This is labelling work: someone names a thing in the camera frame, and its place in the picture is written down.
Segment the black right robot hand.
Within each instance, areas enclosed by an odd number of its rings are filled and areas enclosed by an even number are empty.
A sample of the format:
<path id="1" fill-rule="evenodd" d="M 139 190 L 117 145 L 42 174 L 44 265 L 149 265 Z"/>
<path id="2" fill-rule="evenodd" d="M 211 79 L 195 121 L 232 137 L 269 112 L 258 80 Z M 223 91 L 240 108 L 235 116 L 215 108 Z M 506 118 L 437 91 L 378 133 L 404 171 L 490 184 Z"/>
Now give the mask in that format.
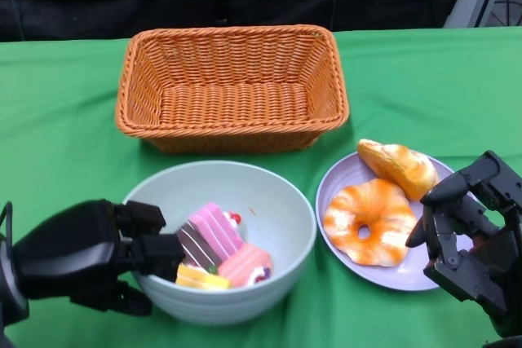
<path id="1" fill-rule="evenodd" d="M 521 345 L 521 177 L 486 151 L 420 200 L 406 245 L 427 247 L 423 273 L 461 302 L 478 303 L 500 337 Z"/>

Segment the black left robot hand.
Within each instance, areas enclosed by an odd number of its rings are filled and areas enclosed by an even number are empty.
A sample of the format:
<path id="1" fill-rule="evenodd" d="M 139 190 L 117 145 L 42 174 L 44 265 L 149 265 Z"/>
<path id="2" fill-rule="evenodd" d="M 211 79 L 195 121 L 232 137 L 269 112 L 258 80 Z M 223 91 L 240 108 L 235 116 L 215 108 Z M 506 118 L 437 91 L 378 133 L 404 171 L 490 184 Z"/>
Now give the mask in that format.
<path id="1" fill-rule="evenodd" d="M 159 207 L 137 201 L 74 205 L 8 245 L 16 287 L 24 299 L 67 297 L 98 311 L 147 316 L 151 301 L 119 276 L 176 276 L 185 253 L 177 235 L 161 233 L 165 225 Z"/>

